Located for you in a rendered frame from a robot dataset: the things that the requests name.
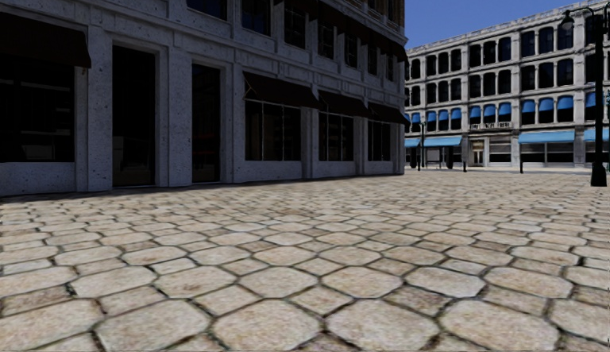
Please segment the pale building with blue awnings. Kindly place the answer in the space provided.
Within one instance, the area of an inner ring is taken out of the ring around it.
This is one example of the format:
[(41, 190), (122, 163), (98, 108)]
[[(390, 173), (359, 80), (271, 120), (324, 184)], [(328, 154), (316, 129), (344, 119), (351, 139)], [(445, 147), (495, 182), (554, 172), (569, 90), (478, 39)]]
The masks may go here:
[[(467, 167), (589, 167), (595, 157), (595, 43), (588, 0), (409, 49), (405, 148), (460, 146)], [(610, 41), (604, 42), (610, 91)]]

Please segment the black street lamp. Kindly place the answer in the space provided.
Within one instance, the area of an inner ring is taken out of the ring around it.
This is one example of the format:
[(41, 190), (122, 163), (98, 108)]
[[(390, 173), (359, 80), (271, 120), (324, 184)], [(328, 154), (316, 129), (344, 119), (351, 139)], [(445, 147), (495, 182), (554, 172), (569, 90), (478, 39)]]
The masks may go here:
[(604, 102), (602, 98), (604, 74), (602, 67), (604, 66), (604, 36), (610, 37), (610, 24), (608, 23), (608, 9), (610, 1), (603, 6), (603, 13), (596, 14), (589, 6), (578, 7), (575, 10), (566, 10), (560, 27), (564, 30), (572, 29), (574, 19), (571, 18), (572, 12), (580, 10), (588, 10), (593, 18), (593, 38), (595, 40), (595, 157), (592, 164), (590, 176), (591, 187), (606, 187), (607, 177), (606, 169), (603, 166), (603, 109)]

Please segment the grey stone building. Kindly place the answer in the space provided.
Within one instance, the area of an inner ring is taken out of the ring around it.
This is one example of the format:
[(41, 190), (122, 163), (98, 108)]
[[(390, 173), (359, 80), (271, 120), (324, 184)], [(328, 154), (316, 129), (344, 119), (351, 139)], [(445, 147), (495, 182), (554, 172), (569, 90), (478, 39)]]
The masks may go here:
[(0, 197), (399, 175), (404, 0), (0, 0)]

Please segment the grey street lamp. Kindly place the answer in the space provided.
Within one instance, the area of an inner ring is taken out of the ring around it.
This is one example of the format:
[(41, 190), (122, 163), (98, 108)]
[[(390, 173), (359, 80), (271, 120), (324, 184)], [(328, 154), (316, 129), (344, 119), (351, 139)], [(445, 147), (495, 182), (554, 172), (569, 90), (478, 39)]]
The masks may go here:
[(418, 164), (418, 172), (421, 171), (425, 162), (425, 130), (426, 130), (426, 122), (422, 119), (420, 122), (420, 143), (419, 143), (419, 164)]

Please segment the black bus shelter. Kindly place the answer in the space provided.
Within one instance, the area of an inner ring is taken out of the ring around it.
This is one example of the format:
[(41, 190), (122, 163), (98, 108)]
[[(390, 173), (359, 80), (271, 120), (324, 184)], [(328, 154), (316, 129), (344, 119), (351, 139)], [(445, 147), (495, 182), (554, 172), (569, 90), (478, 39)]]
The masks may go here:
[(412, 146), (405, 149), (406, 163), (411, 168), (448, 168), (455, 162), (461, 162), (460, 146), (421, 147)]

